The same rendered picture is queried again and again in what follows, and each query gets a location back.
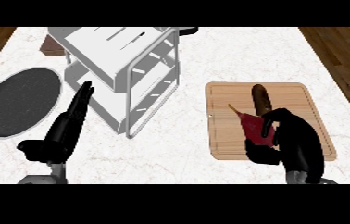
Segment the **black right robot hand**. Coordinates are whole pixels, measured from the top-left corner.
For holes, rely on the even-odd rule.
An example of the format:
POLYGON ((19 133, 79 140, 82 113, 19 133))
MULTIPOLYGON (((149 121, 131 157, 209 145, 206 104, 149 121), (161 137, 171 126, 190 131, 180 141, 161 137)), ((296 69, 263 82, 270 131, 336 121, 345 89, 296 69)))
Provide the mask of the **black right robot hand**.
POLYGON ((279 149, 257 146, 245 140, 248 159, 257 164, 283 163, 285 173, 304 171, 307 173, 305 183, 319 184, 323 174, 323 155, 322 143, 313 127, 285 108, 267 112, 263 119, 263 135, 267 135, 271 123, 279 123, 273 136, 279 149))

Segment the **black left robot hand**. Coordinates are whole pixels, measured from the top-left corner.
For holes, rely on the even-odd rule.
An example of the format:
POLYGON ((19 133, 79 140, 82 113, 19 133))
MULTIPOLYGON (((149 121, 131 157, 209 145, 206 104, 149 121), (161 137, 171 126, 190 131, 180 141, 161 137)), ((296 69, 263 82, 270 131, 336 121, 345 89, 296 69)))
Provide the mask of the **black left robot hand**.
POLYGON ((94 87, 85 81, 75 93, 66 111, 56 118, 42 140, 23 140, 16 148, 25 153, 28 161, 60 164, 71 157, 79 139, 94 87))

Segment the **dark red pear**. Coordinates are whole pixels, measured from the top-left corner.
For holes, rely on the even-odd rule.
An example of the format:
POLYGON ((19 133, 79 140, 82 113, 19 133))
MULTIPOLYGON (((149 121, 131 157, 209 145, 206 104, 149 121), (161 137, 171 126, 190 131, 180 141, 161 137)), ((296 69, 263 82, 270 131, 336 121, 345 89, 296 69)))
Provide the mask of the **dark red pear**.
POLYGON ((240 120, 240 127, 245 133, 246 140, 257 146, 271 147, 274 129, 268 128, 267 137, 263 137, 261 132, 264 119, 261 117, 252 116, 251 114, 239 112, 233 106, 229 106, 229 109, 234 112, 240 120))

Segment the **wooden cutting board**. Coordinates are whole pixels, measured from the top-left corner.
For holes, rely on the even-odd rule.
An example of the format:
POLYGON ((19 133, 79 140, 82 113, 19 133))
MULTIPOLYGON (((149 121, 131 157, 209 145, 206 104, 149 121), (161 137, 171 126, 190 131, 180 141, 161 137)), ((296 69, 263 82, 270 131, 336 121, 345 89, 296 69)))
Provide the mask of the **wooden cutting board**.
MULTIPOLYGON (((209 82, 205 86, 211 156, 217 160, 246 160, 245 133, 239 118, 229 108, 255 114, 251 88, 255 82, 209 82)), ((273 108, 285 107, 311 125, 322 142, 326 161, 336 150, 305 86, 298 82, 261 82, 273 108)))

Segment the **dark grey oval placemat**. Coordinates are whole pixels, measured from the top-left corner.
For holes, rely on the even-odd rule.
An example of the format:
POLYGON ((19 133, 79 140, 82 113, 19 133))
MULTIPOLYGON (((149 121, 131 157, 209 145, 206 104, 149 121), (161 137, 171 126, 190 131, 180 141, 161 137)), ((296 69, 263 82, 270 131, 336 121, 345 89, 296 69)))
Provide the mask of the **dark grey oval placemat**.
POLYGON ((0 138, 26 131, 56 105, 62 81, 48 68, 25 69, 0 82, 0 138))

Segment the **brown sausage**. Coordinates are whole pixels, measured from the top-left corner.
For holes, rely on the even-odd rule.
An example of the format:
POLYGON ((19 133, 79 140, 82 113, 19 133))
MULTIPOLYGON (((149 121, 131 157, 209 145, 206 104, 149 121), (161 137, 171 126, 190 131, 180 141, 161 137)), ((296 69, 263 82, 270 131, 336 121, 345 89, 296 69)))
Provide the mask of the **brown sausage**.
POLYGON ((263 116, 271 110, 271 103, 267 96, 267 89, 261 84, 251 88, 251 98, 255 108, 255 115, 263 116))

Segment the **brown wooden block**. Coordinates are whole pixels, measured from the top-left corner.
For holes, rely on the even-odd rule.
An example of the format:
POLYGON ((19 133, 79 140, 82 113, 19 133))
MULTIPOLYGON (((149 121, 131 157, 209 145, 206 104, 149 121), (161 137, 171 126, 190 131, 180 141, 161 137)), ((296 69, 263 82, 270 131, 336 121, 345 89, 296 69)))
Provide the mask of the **brown wooden block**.
POLYGON ((57 42, 50 36, 44 38, 40 51, 44 54, 44 56, 62 56, 65 54, 62 46, 57 44, 57 42))

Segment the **black object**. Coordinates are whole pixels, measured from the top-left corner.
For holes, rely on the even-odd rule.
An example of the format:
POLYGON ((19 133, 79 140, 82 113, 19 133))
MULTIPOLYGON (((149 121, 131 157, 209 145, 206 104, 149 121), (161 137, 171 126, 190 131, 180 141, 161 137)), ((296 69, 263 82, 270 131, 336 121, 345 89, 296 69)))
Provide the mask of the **black object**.
POLYGON ((190 35, 198 32, 198 27, 178 28, 178 36, 190 35))

